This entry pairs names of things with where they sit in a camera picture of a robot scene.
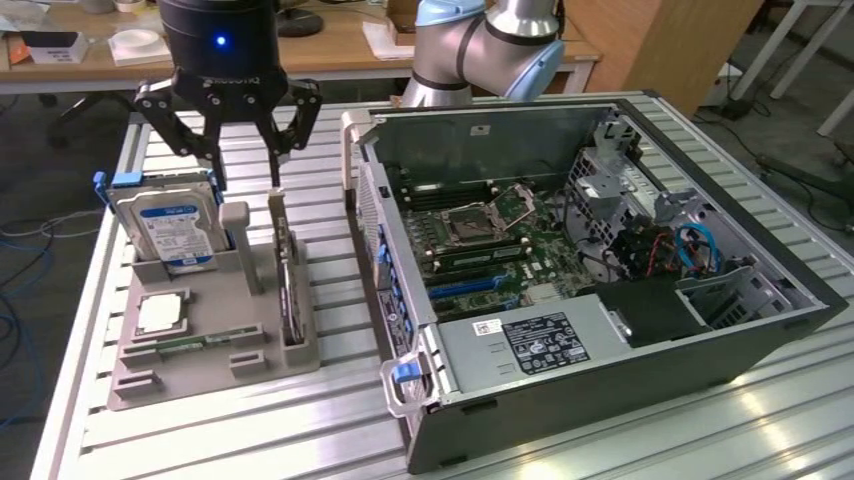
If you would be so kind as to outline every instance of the blue hard drive label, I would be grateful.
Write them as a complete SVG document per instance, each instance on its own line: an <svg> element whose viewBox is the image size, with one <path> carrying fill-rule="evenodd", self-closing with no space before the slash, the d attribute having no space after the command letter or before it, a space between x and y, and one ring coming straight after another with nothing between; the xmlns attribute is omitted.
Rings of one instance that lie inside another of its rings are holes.
<svg viewBox="0 0 854 480"><path fill-rule="evenodd" d="M199 228L199 207L150 208L141 211L141 217L151 245L169 265L198 265L214 258L209 232Z"/></svg>
<svg viewBox="0 0 854 480"><path fill-rule="evenodd" d="M502 327L520 368L529 375L590 360L564 313L506 323Z"/></svg>

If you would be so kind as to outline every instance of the green circuit board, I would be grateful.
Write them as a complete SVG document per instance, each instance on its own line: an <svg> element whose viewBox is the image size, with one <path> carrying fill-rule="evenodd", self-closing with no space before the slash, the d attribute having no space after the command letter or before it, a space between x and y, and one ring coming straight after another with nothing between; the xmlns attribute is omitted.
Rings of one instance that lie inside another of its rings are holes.
<svg viewBox="0 0 854 480"><path fill-rule="evenodd" d="M568 299L594 284L553 209L513 184L490 202L402 212L441 321Z"/></svg>

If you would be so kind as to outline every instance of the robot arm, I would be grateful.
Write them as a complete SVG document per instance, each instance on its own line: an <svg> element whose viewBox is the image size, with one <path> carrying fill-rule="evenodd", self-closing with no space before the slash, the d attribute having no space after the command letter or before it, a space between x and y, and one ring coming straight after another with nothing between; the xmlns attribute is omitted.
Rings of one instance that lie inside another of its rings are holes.
<svg viewBox="0 0 854 480"><path fill-rule="evenodd" d="M273 185L292 149L304 149L321 111L314 82L289 81L280 65L273 0L162 0L161 16L173 48L171 80L145 83L137 107L177 155L195 155L226 190L219 135L226 122L252 122L270 152ZM173 109L173 95L205 117L195 133ZM280 131L273 110L290 94L297 115Z"/></svg>
<svg viewBox="0 0 854 480"><path fill-rule="evenodd" d="M422 0L406 107L472 103L472 85L533 100L564 60L564 2Z"/></svg>

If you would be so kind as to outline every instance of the slotted aluminum table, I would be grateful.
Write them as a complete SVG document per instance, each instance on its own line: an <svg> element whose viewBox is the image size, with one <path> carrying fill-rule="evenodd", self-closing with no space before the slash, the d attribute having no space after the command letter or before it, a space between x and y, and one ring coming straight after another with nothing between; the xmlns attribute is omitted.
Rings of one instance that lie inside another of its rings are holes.
<svg viewBox="0 0 854 480"><path fill-rule="evenodd" d="M664 102L626 94L783 242L854 298L853 259ZM404 440L386 411L341 187L341 115L324 108L310 146L282 170L292 224L309 242L322 369L123 412L106 409L133 247L107 213L37 457L34 478L404 479ZM293 109L278 111L288 122ZM202 118L187 114L199 127ZM268 153L252 126L223 130L227 200L272 237ZM664 183L683 174L653 154ZM119 171L193 165L133 124ZM568 408L573 399L568 398ZM854 472L854 310L729 385L532 442L425 479L780 478Z"/></svg>

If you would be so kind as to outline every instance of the hard drive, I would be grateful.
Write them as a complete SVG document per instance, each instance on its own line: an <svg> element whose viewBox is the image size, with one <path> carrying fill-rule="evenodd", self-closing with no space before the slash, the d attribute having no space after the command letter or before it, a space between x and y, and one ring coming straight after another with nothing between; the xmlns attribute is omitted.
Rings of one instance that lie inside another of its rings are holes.
<svg viewBox="0 0 854 480"><path fill-rule="evenodd" d="M118 174L107 195L141 261L161 260L171 274L217 268L214 254L232 243L207 169Z"/></svg>

